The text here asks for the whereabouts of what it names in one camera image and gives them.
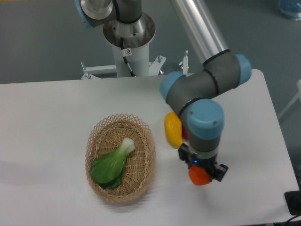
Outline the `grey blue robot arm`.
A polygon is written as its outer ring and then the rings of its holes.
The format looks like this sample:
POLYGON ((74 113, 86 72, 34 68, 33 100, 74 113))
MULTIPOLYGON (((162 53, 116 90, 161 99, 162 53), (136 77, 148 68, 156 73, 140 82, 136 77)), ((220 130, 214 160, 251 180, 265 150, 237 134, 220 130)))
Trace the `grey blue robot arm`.
MULTIPOLYGON (((182 144, 178 153, 189 167, 191 181, 201 186, 214 179, 221 181, 228 170, 216 162, 224 113, 213 98, 247 82, 252 67, 245 56, 231 53, 204 1, 171 3, 203 70, 190 76, 172 72, 163 78, 159 90, 188 132, 188 143, 182 144)), ((103 26, 114 50, 118 77, 149 75, 149 53, 142 48, 153 39, 155 26, 142 12, 141 1, 77 0, 75 6, 86 27, 103 26)))

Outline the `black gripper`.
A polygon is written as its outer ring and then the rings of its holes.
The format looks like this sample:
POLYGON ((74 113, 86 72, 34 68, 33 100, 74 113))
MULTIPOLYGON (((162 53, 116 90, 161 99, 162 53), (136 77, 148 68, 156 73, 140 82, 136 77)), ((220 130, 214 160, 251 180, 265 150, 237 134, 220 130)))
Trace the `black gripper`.
POLYGON ((188 165, 188 169, 192 165, 196 165, 200 168, 204 168, 209 174, 212 180, 222 181, 229 167, 224 164, 218 164, 216 162, 217 149, 209 152, 198 152, 190 150, 190 146, 182 144, 178 149, 180 160, 184 161, 188 165))

